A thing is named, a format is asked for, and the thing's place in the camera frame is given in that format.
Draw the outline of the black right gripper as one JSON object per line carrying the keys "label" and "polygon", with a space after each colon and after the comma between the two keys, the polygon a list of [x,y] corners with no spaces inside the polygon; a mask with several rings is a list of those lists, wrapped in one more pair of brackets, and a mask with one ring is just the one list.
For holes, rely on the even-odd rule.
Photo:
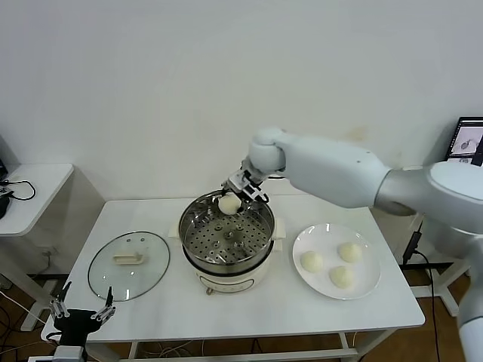
{"label": "black right gripper", "polygon": [[265,181],[265,173],[257,169],[239,169],[221,184],[221,195],[231,192],[246,194],[252,201],[268,202],[269,196],[260,185]]}

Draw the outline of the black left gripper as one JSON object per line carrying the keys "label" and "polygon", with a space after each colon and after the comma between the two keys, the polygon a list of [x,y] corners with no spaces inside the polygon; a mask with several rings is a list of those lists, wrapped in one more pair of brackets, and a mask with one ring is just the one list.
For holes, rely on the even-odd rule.
{"label": "black left gripper", "polygon": [[69,309],[65,305],[66,294],[72,282],[69,281],[63,289],[49,302],[54,319],[54,327],[61,332],[60,345],[85,345],[88,335],[97,331],[97,321],[108,321],[116,307],[113,303],[112,287],[109,287],[105,305],[97,312]]}

